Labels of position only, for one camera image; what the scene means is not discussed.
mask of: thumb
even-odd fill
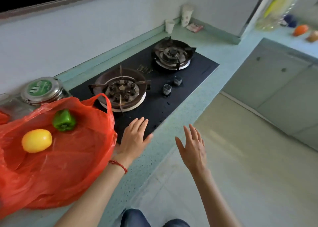
[[[151,140],[152,140],[152,138],[154,137],[154,135],[151,133],[151,134],[149,134],[147,137],[146,137],[146,139],[143,141],[143,143],[145,143],[146,145],[148,145],[150,142],[151,142]]]
[[[180,155],[182,155],[184,150],[185,150],[185,148],[184,148],[181,140],[178,137],[175,137],[175,141],[176,141],[177,147],[179,149],[179,153],[180,153]]]

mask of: tile floor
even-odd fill
[[[317,151],[220,94],[195,127],[206,142],[213,177],[244,226],[318,226]],[[127,207],[141,209],[152,227],[173,218],[209,226],[177,148]]]

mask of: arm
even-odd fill
[[[210,226],[241,227],[206,167],[205,144],[201,134],[191,124],[189,127],[190,130],[184,126],[185,147],[178,137],[176,144],[183,162],[197,185]]]
[[[153,134],[145,141],[143,135],[148,120],[133,120],[125,129],[118,154],[113,158],[125,168],[138,158],[150,143]],[[96,227],[104,209],[125,171],[118,165],[109,164],[97,180],[80,197],[80,199],[61,217],[55,227]]]

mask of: yellow lemon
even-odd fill
[[[36,129],[27,132],[22,138],[22,147],[28,153],[37,153],[52,144],[52,135],[48,130]]]

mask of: metal jar lid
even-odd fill
[[[28,83],[21,91],[22,99],[30,105],[39,105],[58,100],[63,84],[53,77],[42,77]]]

